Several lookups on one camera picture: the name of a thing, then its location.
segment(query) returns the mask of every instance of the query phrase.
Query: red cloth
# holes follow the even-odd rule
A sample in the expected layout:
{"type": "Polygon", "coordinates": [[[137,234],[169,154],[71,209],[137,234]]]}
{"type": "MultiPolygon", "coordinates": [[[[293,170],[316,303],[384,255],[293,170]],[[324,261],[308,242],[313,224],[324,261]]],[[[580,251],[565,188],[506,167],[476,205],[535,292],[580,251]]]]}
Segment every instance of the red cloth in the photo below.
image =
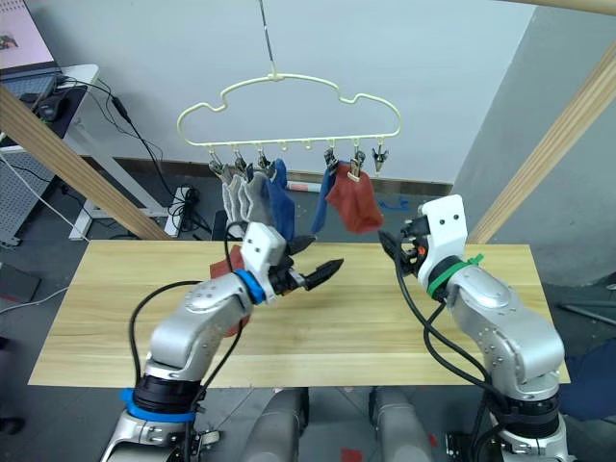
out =
{"type": "Polygon", "coordinates": [[[383,216],[378,210],[370,177],[361,172],[359,181],[348,178],[350,165],[338,164],[336,182],[325,200],[336,207],[351,233],[370,233],[381,227],[383,216]]]}
{"type": "MultiPolygon", "coordinates": [[[[240,253],[241,247],[239,245],[233,245],[233,248],[229,252],[229,256],[231,257],[231,265],[234,270],[243,270],[244,269],[244,260],[242,260],[242,254],[240,253]]],[[[229,266],[227,265],[226,258],[220,262],[213,263],[210,265],[210,279],[214,279],[216,277],[221,277],[224,274],[230,272],[229,266]]],[[[246,316],[242,319],[243,325],[247,325],[248,321],[250,321],[250,316],[246,316]]],[[[233,327],[231,327],[226,334],[225,337],[231,337],[238,333],[238,328],[240,324],[237,323],[233,327]]]]}

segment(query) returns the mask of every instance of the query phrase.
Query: wooden beam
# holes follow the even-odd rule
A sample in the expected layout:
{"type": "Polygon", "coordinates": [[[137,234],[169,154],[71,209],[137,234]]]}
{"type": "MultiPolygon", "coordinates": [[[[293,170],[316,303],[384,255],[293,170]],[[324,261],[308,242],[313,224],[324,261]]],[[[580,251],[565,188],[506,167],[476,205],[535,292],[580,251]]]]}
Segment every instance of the wooden beam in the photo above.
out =
{"type": "Polygon", "coordinates": [[[469,243],[485,244],[616,97],[616,41],[582,88],[479,220],[469,243]]]}
{"type": "Polygon", "coordinates": [[[135,235],[171,239],[1,85],[0,129],[135,235]]]}
{"type": "Polygon", "coordinates": [[[614,0],[505,0],[507,2],[529,3],[546,7],[568,8],[581,12],[602,13],[616,15],[616,1],[614,0]]]}

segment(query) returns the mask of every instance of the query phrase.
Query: blue ring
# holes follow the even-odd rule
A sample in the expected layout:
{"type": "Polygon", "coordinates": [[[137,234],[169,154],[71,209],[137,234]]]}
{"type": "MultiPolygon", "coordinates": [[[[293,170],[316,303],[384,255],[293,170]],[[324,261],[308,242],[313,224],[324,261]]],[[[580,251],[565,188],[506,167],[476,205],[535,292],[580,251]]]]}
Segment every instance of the blue ring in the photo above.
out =
{"type": "Polygon", "coordinates": [[[185,414],[162,414],[160,412],[145,411],[138,407],[133,401],[133,389],[124,388],[119,392],[119,397],[126,403],[126,410],[128,413],[138,419],[143,419],[150,422],[169,422],[172,424],[181,424],[185,422],[193,422],[196,413],[187,412],[185,414]]]}
{"type": "Polygon", "coordinates": [[[252,274],[243,269],[236,269],[233,272],[235,272],[243,280],[248,290],[250,291],[252,298],[254,298],[255,303],[261,303],[262,301],[265,301],[266,292],[263,290],[263,287],[259,285],[259,283],[256,281],[252,274]]]}

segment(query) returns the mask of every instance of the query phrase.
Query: gray wall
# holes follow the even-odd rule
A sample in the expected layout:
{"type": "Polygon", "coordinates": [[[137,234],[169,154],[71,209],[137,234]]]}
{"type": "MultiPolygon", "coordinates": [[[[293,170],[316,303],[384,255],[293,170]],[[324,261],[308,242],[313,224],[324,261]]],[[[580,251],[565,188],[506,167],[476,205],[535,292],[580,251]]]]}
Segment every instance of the gray wall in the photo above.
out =
{"type": "MultiPolygon", "coordinates": [[[[537,8],[454,184],[469,229],[615,39],[616,17],[537,8]]],[[[491,242],[530,243],[546,282],[586,283],[616,271],[616,103],[491,242]]]]}
{"type": "MultiPolygon", "coordinates": [[[[181,111],[238,81],[270,71],[257,0],[28,0],[61,64],[98,64],[146,138],[166,159],[208,162],[182,142],[181,111]]],[[[501,84],[534,7],[486,0],[265,0],[279,70],[337,82],[346,96],[373,93],[401,110],[388,141],[385,178],[453,182],[501,84]]],[[[238,90],[230,109],[195,115],[202,141],[384,133],[389,111],[343,106],[316,84],[282,82],[238,90]]],[[[93,104],[83,118],[110,152],[145,157],[93,104]]],[[[323,172],[325,143],[283,157],[290,169],[323,172]]],[[[342,157],[353,152],[350,141],[342,157]]],[[[255,149],[244,152],[256,158],[255,149]]],[[[281,155],[276,147],[271,157],[281,155]]],[[[231,159],[229,148],[222,159],[231,159]]],[[[373,172],[373,162],[366,162],[373,172]]]]}

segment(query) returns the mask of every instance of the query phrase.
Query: computer monitor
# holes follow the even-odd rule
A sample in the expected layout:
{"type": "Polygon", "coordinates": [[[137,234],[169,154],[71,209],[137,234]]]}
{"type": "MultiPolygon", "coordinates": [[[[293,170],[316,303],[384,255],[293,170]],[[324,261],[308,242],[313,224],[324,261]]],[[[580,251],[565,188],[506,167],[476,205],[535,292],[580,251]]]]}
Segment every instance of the computer monitor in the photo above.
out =
{"type": "Polygon", "coordinates": [[[49,48],[22,0],[0,0],[0,72],[3,78],[57,72],[49,48]]]}

